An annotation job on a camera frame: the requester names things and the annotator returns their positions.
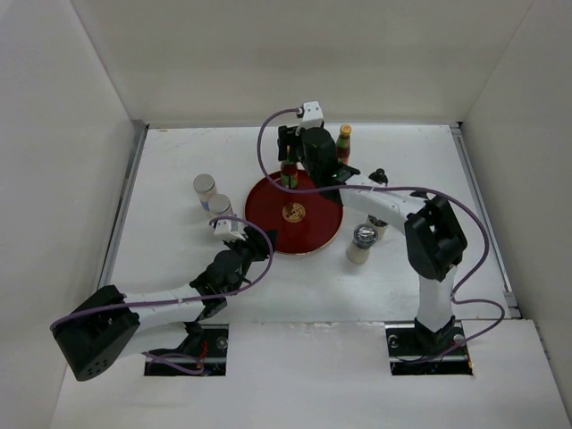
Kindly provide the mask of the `green-label sauce bottle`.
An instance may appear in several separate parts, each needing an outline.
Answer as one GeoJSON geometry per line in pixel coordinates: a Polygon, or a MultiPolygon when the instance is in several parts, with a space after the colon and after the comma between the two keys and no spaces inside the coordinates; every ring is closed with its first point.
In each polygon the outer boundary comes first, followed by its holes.
{"type": "Polygon", "coordinates": [[[340,163],[347,164],[350,156],[352,127],[344,123],[340,126],[339,135],[336,140],[336,156],[340,163]]]}
{"type": "Polygon", "coordinates": [[[281,161],[281,185],[286,189],[295,189],[299,182],[298,172],[298,163],[293,160],[290,155],[287,155],[286,158],[281,161]]]}

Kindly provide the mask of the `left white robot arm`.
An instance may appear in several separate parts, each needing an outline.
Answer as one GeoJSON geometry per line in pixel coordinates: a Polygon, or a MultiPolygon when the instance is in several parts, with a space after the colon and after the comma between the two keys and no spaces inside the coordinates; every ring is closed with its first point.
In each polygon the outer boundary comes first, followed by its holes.
{"type": "Polygon", "coordinates": [[[202,322],[228,305],[228,297],[253,286],[248,270],[271,262],[276,230],[248,226],[229,241],[193,281],[163,292],[122,293],[106,285],[50,330],[75,379],[100,376],[118,359],[141,354],[147,375],[222,375],[226,369],[225,328],[202,322]]]}

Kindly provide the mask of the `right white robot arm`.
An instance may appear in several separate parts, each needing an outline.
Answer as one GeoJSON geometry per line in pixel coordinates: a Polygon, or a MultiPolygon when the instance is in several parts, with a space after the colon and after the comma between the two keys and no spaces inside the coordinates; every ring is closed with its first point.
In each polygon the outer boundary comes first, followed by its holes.
{"type": "Polygon", "coordinates": [[[400,195],[358,169],[338,162],[332,136],[324,127],[278,128],[278,160],[300,163],[313,184],[310,190],[338,206],[349,207],[389,224],[406,240],[408,261],[419,275],[415,343],[432,354],[447,342],[455,324],[451,293],[467,248],[447,199],[400,195]]]}

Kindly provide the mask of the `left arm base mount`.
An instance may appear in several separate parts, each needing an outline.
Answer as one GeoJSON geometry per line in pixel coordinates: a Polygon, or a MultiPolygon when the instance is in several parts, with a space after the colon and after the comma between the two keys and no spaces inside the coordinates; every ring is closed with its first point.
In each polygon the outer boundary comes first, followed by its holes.
{"type": "Polygon", "coordinates": [[[228,324],[185,323],[186,336],[176,347],[152,349],[160,360],[146,357],[144,376],[225,376],[230,326],[228,324]]]}

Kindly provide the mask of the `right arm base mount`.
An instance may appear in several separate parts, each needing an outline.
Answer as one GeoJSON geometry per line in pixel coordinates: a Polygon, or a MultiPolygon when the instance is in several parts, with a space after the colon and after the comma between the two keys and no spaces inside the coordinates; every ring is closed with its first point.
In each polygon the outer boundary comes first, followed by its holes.
{"type": "Polygon", "coordinates": [[[467,346],[459,346],[465,339],[461,322],[437,346],[421,342],[412,323],[386,324],[385,335],[394,376],[473,374],[467,346]]]}

